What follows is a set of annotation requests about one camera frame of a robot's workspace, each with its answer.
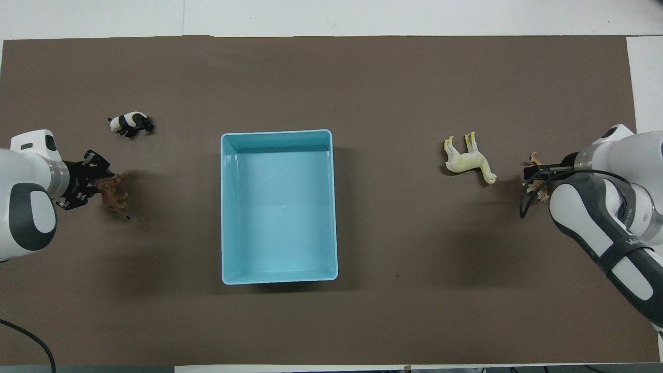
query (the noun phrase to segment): toy animal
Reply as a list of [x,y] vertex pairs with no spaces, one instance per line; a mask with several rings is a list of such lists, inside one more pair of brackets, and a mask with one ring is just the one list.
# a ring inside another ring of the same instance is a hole
[[492,185],[497,180],[497,175],[491,172],[491,167],[488,160],[479,152],[477,148],[477,141],[474,137],[474,131],[465,135],[465,144],[467,145],[467,153],[458,153],[453,147],[453,136],[444,140],[444,151],[447,152],[449,157],[448,161],[444,164],[451,172],[462,173],[467,170],[480,168],[483,174],[483,180],[489,185]]
[[154,131],[154,125],[147,115],[141,112],[131,112],[119,117],[108,118],[111,131],[124,137],[134,137],[138,131],[144,129],[147,132]]
[[103,203],[104,206],[119,212],[128,220],[131,220],[131,217],[125,214],[123,211],[123,209],[127,206],[125,201],[129,195],[125,193],[122,197],[115,196],[115,193],[117,192],[117,186],[119,183],[122,183],[124,178],[125,174],[122,173],[116,177],[105,177],[103,179],[96,180],[92,183],[92,185],[101,194],[101,203]]
[[[530,154],[530,162],[533,165],[538,165],[538,166],[543,165],[543,162],[539,161],[536,158],[536,152],[535,151],[533,151],[532,154]],[[527,193],[534,192],[536,189],[538,189],[538,187],[541,186],[541,184],[543,184],[543,180],[533,181],[532,184],[529,184],[527,186]],[[544,186],[543,188],[541,188],[541,190],[539,190],[538,192],[536,192],[536,198],[541,202],[546,202],[548,199],[550,199],[550,195],[548,194],[548,186],[547,185]]]

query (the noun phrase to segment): brown table mat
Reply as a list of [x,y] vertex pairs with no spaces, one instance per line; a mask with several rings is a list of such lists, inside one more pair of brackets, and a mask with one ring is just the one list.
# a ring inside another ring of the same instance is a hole
[[[106,118],[139,110],[126,139]],[[60,364],[648,362],[656,335],[522,168],[634,129],[623,37],[9,40],[0,142],[53,131],[128,174],[132,221],[58,209],[45,250],[0,265],[0,317]],[[230,287],[219,273],[219,137],[334,136],[339,277]],[[498,181],[443,172],[477,132]],[[0,329],[0,364],[44,363]]]

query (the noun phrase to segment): light blue plastic bin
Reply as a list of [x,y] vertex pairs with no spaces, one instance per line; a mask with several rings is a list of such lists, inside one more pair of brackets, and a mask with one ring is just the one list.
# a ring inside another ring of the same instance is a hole
[[332,133],[221,136],[221,278],[228,285],[338,276]]

